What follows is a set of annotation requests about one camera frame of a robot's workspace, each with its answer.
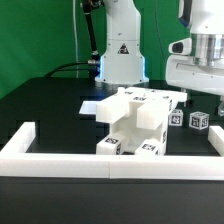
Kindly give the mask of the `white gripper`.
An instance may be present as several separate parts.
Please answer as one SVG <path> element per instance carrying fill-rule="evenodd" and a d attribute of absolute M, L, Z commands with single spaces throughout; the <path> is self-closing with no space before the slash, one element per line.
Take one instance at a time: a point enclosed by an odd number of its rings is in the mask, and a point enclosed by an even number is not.
<path fill-rule="evenodd" d="M 217 60 L 213 66 L 199 66 L 191 56 L 171 55 L 165 78 L 168 85 L 181 88 L 184 107 L 190 106 L 190 90 L 219 95 L 218 115 L 224 116 L 224 59 Z"/>

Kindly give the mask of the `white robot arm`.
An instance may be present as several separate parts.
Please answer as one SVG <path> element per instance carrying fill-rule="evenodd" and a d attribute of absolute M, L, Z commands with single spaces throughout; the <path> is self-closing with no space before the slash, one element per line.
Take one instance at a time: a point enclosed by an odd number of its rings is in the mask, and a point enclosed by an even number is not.
<path fill-rule="evenodd" d="M 103 6 L 107 16 L 104 54 L 96 47 L 91 12 Z M 109 88 L 147 83 L 140 53 L 141 15 L 133 0 L 82 0 L 98 85 Z M 183 90 L 215 94 L 224 116 L 224 0 L 179 0 L 178 20 L 190 35 L 169 45 L 165 80 Z"/>

